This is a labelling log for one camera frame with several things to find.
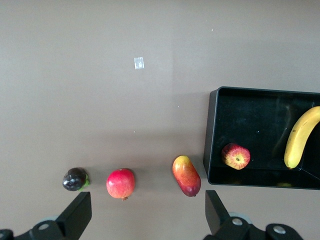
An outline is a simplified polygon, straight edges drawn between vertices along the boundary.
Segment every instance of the red-yellow mango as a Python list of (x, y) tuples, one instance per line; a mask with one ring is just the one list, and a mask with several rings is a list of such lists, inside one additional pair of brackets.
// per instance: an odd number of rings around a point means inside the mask
[(196, 196), (201, 188), (201, 179), (189, 157), (178, 156), (173, 162), (172, 172), (182, 192), (188, 197)]

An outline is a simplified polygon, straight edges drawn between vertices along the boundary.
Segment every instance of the pomegranate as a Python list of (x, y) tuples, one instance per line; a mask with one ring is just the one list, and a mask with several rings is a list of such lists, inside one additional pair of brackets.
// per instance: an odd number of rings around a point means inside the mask
[(113, 171), (106, 180), (108, 193), (116, 199), (127, 200), (135, 189), (135, 176), (127, 168)]

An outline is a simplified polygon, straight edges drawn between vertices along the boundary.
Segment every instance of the yellow banana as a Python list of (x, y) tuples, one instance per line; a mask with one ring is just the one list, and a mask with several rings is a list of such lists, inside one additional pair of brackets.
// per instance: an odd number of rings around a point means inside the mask
[(320, 106), (314, 106), (294, 124), (284, 152), (284, 163), (289, 169), (294, 169), (299, 164), (308, 137), (319, 122)]

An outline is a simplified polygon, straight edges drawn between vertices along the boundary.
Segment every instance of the black plastic container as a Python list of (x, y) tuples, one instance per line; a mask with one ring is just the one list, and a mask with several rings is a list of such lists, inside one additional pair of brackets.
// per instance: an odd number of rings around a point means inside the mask
[[(284, 154), (299, 117), (320, 106), (320, 93), (222, 86), (210, 93), (203, 165), (213, 185), (320, 190), (320, 124), (312, 131), (299, 165), (288, 169)], [(241, 170), (222, 162), (228, 143), (247, 148)]]

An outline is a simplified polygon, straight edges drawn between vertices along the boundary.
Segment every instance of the red apple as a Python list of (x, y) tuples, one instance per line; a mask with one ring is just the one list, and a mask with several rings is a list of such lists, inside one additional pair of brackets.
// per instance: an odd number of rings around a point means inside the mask
[(221, 151), (222, 161), (231, 168), (241, 170), (250, 162), (248, 149), (236, 143), (227, 144)]

